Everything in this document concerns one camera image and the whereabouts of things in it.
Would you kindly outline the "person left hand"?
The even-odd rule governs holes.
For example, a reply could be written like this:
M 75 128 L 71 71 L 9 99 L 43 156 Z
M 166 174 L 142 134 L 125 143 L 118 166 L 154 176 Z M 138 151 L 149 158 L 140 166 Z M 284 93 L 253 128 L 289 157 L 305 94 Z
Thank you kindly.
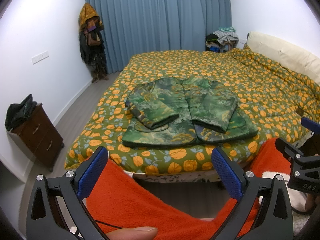
M 158 229 L 142 226 L 132 229 L 118 229 L 106 234 L 111 240 L 150 240 L 157 236 Z

